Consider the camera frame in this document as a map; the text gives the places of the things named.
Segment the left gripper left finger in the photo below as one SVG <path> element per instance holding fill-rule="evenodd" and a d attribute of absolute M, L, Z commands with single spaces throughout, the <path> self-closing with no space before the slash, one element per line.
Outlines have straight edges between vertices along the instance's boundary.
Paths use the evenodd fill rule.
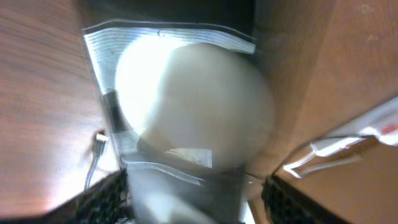
<path fill-rule="evenodd" d="M 132 220 L 127 205 L 127 174 L 120 170 L 59 207 L 29 217 L 2 218 L 1 224 L 23 223 L 126 223 Z"/>

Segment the black Galaxy flip smartphone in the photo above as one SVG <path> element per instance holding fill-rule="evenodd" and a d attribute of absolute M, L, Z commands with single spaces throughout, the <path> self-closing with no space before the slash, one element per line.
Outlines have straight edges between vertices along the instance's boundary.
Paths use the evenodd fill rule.
<path fill-rule="evenodd" d="M 245 164 L 275 123 L 252 34 L 122 19 L 82 33 L 136 221 L 239 223 Z"/>

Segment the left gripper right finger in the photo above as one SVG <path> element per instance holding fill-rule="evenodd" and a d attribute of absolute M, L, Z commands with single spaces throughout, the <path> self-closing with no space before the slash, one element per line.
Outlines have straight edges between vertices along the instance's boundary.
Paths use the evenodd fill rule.
<path fill-rule="evenodd" d="M 261 198 L 274 224 L 349 224 L 278 176 L 268 176 Z"/>

